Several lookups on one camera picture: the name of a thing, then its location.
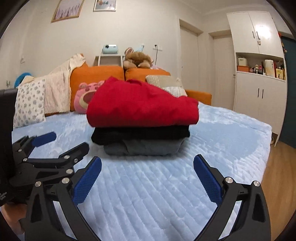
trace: white door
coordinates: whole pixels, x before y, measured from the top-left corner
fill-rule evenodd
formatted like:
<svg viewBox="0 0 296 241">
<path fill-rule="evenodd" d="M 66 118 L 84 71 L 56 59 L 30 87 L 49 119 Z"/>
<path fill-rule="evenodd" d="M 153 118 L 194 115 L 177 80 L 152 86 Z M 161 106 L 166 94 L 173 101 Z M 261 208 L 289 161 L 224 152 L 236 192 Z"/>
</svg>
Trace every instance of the white door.
<svg viewBox="0 0 296 241">
<path fill-rule="evenodd" d="M 260 83 L 255 74 L 237 72 L 234 111 L 258 118 Z"/>
<path fill-rule="evenodd" d="M 235 58 L 231 35 L 214 38 L 215 94 L 213 105 L 233 110 Z"/>
<path fill-rule="evenodd" d="M 255 31 L 248 12 L 227 14 L 234 50 L 237 53 L 259 53 Z"/>
<path fill-rule="evenodd" d="M 272 132 L 279 134 L 286 106 L 287 86 L 280 80 L 264 77 L 260 89 L 260 105 L 258 120 L 272 126 Z"/>
<path fill-rule="evenodd" d="M 199 89 L 197 35 L 183 27 L 181 31 L 182 84 L 187 90 Z"/>
<path fill-rule="evenodd" d="M 268 12 L 249 12 L 249 15 L 256 38 L 261 42 L 258 45 L 259 53 L 283 58 L 281 41 L 270 14 Z"/>
</svg>

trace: dark teal door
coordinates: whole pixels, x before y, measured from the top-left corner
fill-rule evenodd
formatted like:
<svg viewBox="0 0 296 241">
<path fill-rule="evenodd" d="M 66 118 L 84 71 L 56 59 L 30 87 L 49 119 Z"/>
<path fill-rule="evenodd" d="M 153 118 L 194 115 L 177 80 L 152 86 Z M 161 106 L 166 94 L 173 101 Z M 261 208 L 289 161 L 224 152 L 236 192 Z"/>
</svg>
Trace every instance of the dark teal door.
<svg viewBox="0 0 296 241">
<path fill-rule="evenodd" d="M 288 72 L 288 96 L 284 125 L 280 141 L 296 148 L 296 41 L 282 37 Z"/>
</svg>

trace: bed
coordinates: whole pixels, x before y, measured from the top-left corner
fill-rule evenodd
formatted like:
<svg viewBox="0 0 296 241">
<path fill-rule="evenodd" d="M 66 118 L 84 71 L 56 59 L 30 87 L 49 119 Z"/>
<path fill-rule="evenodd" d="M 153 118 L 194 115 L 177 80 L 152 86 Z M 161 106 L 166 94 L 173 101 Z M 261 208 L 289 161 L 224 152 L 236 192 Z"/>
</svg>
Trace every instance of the bed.
<svg viewBox="0 0 296 241">
<path fill-rule="evenodd" d="M 98 156 L 102 171 L 78 208 L 102 241 L 192 241 L 216 209 L 193 170 L 193 158 L 202 154 L 210 166 L 236 182 L 261 182 L 271 141 L 271 127 L 265 123 L 202 103 L 199 109 L 198 124 L 190 126 L 190 138 L 173 156 L 108 156 L 102 146 L 92 143 L 93 128 L 86 116 L 74 112 L 15 129 L 12 140 L 56 132 L 56 141 L 35 148 L 31 158 L 56 158 L 89 143 L 88 155 L 75 170 Z M 74 237 L 59 204 L 55 207 L 67 235 Z M 222 236 L 230 232 L 238 210 L 239 203 Z"/>
</svg>

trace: door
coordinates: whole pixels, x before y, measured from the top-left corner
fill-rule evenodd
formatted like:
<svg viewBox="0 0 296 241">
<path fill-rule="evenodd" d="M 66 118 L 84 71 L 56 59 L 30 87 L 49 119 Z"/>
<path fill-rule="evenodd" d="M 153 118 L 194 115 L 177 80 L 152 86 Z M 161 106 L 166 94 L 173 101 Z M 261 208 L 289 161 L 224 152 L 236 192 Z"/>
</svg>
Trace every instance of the door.
<svg viewBox="0 0 296 241">
<path fill-rule="evenodd" d="M 258 45 L 259 53 L 283 58 L 284 53 L 278 31 L 270 14 L 268 12 L 249 12 L 249 15 L 256 38 L 261 41 L 261 44 Z"/>
<path fill-rule="evenodd" d="M 255 74 L 237 72 L 235 112 L 258 118 L 259 85 L 260 82 Z"/>
<path fill-rule="evenodd" d="M 255 31 L 248 12 L 227 14 L 234 51 L 237 53 L 259 53 Z"/>
<path fill-rule="evenodd" d="M 183 27 L 181 31 L 182 84 L 187 90 L 199 89 L 197 35 Z"/>
<path fill-rule="evenodd" d="M 263 77 L 263 87 L 260 89 L 258 120 L 271 125 L 272 132 L 279 134 L 285 112 L 286 83 L 280 80 Z"/>
<path fill-rule="evenodd" d="M 235 58 L 231 35 L 214 38 L 215 94 L 213 106 L 233 110 Z"/>
<path fill-rule="evenodd" d="M 281 130 L 280 141 L 296 148 L 296 41 L 282 37 L 286 53 L 288 73 L 288 93 L 286 114 Z"/>
</svg>

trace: polka dot pillow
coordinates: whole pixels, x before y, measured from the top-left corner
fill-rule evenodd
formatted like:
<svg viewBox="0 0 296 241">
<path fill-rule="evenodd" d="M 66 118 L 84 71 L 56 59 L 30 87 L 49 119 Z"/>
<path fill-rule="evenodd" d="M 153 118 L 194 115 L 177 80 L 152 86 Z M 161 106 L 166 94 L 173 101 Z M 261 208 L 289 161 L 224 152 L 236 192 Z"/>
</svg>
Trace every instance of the polka dot pillow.
<svg viewBox="0 0 296 241">
<path fill-rule="evenodd" d="M 45 121 L 45 80 L 32 81 L 18 88 L 15 102 L 14 127 Z"/>
</svg>

